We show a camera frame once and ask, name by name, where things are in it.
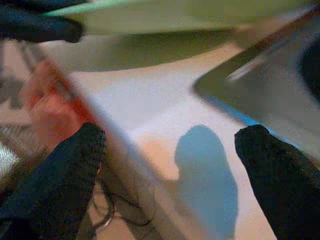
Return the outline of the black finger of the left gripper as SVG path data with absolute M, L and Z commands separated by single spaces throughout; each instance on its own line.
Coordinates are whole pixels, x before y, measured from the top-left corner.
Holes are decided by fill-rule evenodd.
M 87 0 L 1 0 L 1 4 L 25 10 L 58 10 L 88 3 Z
M 0 37 L 2 39 L 32 43 L 60 40 L 77 43 L 83 31 L 83 25 L 71 19 L 43 16 L 14 7 L 0 8 Z

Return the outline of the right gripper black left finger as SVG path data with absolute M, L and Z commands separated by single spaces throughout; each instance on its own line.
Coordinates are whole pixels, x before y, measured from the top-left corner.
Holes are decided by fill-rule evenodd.
M 2 240 L 74 240 L 93 195 L 105 132 L 85 123 L 0 208 Z

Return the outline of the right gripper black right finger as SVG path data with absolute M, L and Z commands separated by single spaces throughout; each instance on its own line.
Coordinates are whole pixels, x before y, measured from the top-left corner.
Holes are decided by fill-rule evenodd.
M 256 124 L 234 135 L 254 196 L 279 240 L 320 238 L 320 171 L 296 147 Z

